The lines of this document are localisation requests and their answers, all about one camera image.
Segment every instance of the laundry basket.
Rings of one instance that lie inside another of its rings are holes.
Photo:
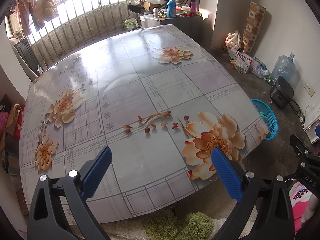
[[[276,137],[278,132],[278,122],[276,119],[275,114],[272,112],[271,108],[264,102],[259,99],[251,99],[253,105],[257,108],[258,112],[263,112],[264,115],[267,117],[264,122],[269,128],[270,133],[264,138],[265,140],[272,140]]]

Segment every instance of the floor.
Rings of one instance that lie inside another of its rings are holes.
[[[278,121],[278,134],[270,141],[263,140],[244,160],[245,169],[253,171],[256,176],[263,179],[273,179],[280,174],[286,176],[295,172],[298,157],[289,144],[291,134],[297,137],[313,151],[308,136],[303,131],[302,125],[290,106],[279,109],[270,103],[270,85],[251,73],[241,74],[230,63],[230,57],[223,49],[212,50],[210,53],[232,75],[249,98],[257,98],[266,102],[275,113]],[[178,217],[188,212],[201,211],[213,218],[227,217],[236,204],[230,199],[223,184],[218,179],[198,192],[178,201],[175,209]]]

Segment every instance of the green plush fabric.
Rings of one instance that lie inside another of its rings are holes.
[[[145,218],[143,226],[151,240],[206,240],[214,222],[201,212],[178,220],[170,210],[160,210]]]

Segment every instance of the blue bottle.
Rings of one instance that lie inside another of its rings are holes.
[[[167,18],[175,18],[176,16],[176,2],[174,0],[170,0],[167,3]]]

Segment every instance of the bag handle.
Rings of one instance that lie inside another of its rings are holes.
[[[19,117],[20,111],[21,111],[21,115],[23,116],[23,111],[22,111],[20,105],[19,104],[15,104],[13,106],[13,116],[14,116],[14,119],[16,121],[16,124],[17,124],[17,127],[18,127],[19,130],[21,130],[21,126],[18,124],[18,117]]]

